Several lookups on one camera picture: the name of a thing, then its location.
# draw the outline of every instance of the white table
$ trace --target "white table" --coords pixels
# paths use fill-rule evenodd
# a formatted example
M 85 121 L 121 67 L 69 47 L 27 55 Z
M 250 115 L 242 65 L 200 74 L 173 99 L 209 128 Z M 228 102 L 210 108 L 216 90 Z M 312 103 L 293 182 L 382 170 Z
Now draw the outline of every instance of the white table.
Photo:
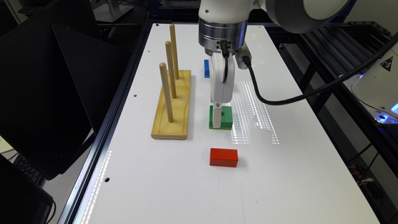
M 249 71 L 237 69 L 234 129 L 208 129 L 210 79 L 198 26 L 176 25 L 176 32 L 179 67 L 192 71 L 187 140 L 150 137 L 170 40 L 169 26 L 160 24 L 152 27 L 79 221 L 379 223 L 306 101 L 264 106 Z M 263 26 L 249 26 L 246 43 L 263 97 L 301 94 Z M 209 166 L 211 147 L 237 149 L 237 168 Z

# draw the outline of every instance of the wooden peg board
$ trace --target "wooden peg board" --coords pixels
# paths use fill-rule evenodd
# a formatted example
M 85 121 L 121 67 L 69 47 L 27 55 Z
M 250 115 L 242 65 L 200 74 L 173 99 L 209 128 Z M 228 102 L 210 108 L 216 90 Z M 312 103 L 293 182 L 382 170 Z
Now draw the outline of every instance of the wooden peg board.
M 151 133 L 154 139 L 184 140 L 187 138 L 191 70 L 180 70 L 179 75 L 180 79 L 175 81 L 177 98 L 172 99 L 174 122 L 170 123 L 167 119 L 162 88 Z

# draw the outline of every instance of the red block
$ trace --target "red block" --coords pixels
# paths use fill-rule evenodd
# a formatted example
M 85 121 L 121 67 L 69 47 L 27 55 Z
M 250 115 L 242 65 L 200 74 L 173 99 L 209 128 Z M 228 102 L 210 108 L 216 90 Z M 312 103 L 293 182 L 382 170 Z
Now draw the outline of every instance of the red block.
M 238 164 L 238 150 L 236 149 L 210 149 L 210 165 L 236 167 Z

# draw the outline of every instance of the black cable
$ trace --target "black cable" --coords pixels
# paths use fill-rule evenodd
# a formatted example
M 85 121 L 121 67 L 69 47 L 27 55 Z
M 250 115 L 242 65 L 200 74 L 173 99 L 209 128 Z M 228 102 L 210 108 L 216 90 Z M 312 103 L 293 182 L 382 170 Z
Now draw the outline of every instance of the black cable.
M 50 219 L 47 220 L 47 222 L 46 222 L 45 224 L 49 224 L 49 223 L 51 222 L 52 218 L 54 218 L 55 211 L 57 210 L 57 205 L 55 204 L 55 201 L 54 201 L 54 200 L 52 200 L 52 203 L 54 204 L 54 211 L 53 211 L 53 213 L 52 213 Z
M 16 157 L 19 152 L 15 153 L 15 155 L 11 156 L 11 158 L 8 159 L 8 161 L 11 161 L 12 158 Z
M 376 160 L 377 156 L 379 155 L 379 152 L 376 153 L 376 155 L 374 156 L 372 162 L 369 164 L 368 168 L 366 169 L 365 173 L 362 175 L 362 177 L 360 178 L 360 180 L 358 181 L 358 184 L 361 183 L 361 181 L 363 180 L 363 178 L 365 177 L 365 175 L 368 173 L 369 169 L 371 168 L 371 166 L 373 165 L 373 162 Z
M 223 83 L 226 83 L 226 77 L 228 76 L 228 57 L 224 57 L 224 59 L 225 59 L 225 68 L 224 68 Z
M 347 163 L 350 163 L 350 162 L 354 161 L 355 159 L 357 159 L 360 155 L 362 155 L 362 153 L 364 153 L 366 150 L 368 150 L 371 146 L 372 146 L 372 143 L 369 143 L 361 152 L 359 152 L 357 155 L 355 155 L 349 161 L 347 161 Z
M 256 78 L 254 76 L 253 68 L 251 67 L 250 58 L 248 56 L 244 56 L 243 57 L 243 62 L 246 64 L 246 66 L 248 67 L 248 69 L 250 71 L 250 76 L 251 76 L 251 79 L 252 79 L 253 85 L 254 85 L 254 91 L 256 92 L 256 96 L 259 98 L 259 100 L 261 102 L 265 103 L 265 104 L 268 104 L 268 105 L 286 105 L 286 104 L 289 104 L 289 103 L 295 103 L 297 101 L 304 100 L 304 99 L 306 99 L 308 97 L 311 97 L 313 95 L 319 94 L 319 93 L 321 93 L 323 91 L 327 91 L 327 90 L 339 85 L 343 81 L 351 78 L 352 76 L 356 75 L 357 73 L 359 73 L 360 71 L 365 69 L 371 63 L 374 63 L 375 61 L 377 61 L 388 50 L 390 50 L 397 42 L 398 42 L 398 33 L 395 36 L 393 36 L 393 38 L 388 43 L 386 43 L 383 47 L 381 47 L 380 50 L 378 50 L 374 55 L 372 55 L 372 57 L 369 57 L 361 65 L 359 65 L 358 67 L 352 69 L 347 74 L 337 78 L 336 80 L 331 81 L 330 83 L 327 83 L 326 85 L 321 86 L 320 88 L 317 88 L 316 90 L 313 90 L 310 93 L 302 94 L 300 96 L 295 96 L 293 98 L 286 99 L 286 100 L 280 100 L 280 101 L 269 101 L 269 100 L 264 99 L 260 95 L 260 92 L 259 92 L 259 89 L 258 89 L 258 86 L 257 86 L 257 81 L 256 81 Z
M 380 206 L 379 206 L 379 208 L 377 209 L 378 211 L 380 211 L 380 208 L 383 206 L 383 204 L 384 204 L 384 200 L 383 200 L 383 198 L 380 198 L 381 199 L 381 203 L 380 203 Z
M 228 57 L 229 57 L 229 50 L 228 50 L 228 45 L 226 41 L 221 41 L 221 53 L 223 54 L 223 57 L 225 59 L 225 68 L 224 68 L 224 78 L 223 78 L 223 83 L 226 83 L 226 78 L 228 76 Z
M 398 212 L 396 213 L 396 215 L 394 215 L 391 219 L 390 219 L 390 221 L 388 221 L 387 222 L 387 224 L 390 224 L 390 222 L 392 222 L 394 219 L 395 219 L 395 217 L 398 215 Z

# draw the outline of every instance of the blue block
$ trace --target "blue block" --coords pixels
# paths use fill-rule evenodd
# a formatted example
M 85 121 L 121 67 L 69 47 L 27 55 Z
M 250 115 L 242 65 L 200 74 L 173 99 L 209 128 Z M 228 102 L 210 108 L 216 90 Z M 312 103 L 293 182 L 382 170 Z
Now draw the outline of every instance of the blue block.
M 210 78 L 209 60 L 205 60 L 205 78 Z

